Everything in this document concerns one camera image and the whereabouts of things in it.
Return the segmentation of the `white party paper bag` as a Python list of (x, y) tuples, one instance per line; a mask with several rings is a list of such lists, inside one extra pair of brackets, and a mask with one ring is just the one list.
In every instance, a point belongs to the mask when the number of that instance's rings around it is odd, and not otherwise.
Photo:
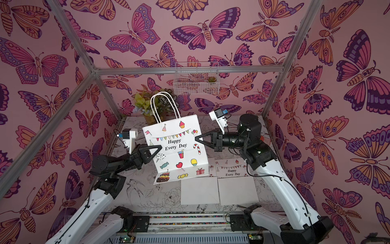
[(217, 159), (215, 173), (221, 205), (259, 202), (255, 181), (247, 173), (247, 165), (243, 159)]

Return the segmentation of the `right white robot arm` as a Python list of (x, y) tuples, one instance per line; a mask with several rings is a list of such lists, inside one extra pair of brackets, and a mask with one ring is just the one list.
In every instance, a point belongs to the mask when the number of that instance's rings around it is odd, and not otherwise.
[(244, 210), (244, 215), (251, 223), (279, 236), (285, 244), (322, 242), (333, 229), (333, 222), (329, 217), (320, 216), (287, 177), (274, 151), (261, 140), (262, 124), (258, 116), (240, 116), (237, 131), (227, 132), (226, 113), (221, 109), (210, 112), (210, 118), (218, 123), (219, 129), (196, 136), (196, 142), (214, 151), (238, 149), (246, 168), (252, 169), (256, 178), (265, 181), (286, 214), (283, 217), (260, 205), (253, 205)]

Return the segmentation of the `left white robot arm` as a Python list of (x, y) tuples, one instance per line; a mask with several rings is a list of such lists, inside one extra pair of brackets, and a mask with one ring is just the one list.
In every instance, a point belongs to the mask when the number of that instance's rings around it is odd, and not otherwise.
[(162, 150), (160, 145), (137, 145), (132, 153), (120, 157), (99, 155), (92, 162), (90, 174), (98, 181), (91, 188), (87, 199), (70, 220), (57, 233), (47, 240), (48, 244), (103, 244), (111, 236), (133, 223), (133, 211), (117, 207), (108, 218), (91, 230), (103, 210), (122, 191), (126, 177), (121, 172), (141, 169)]

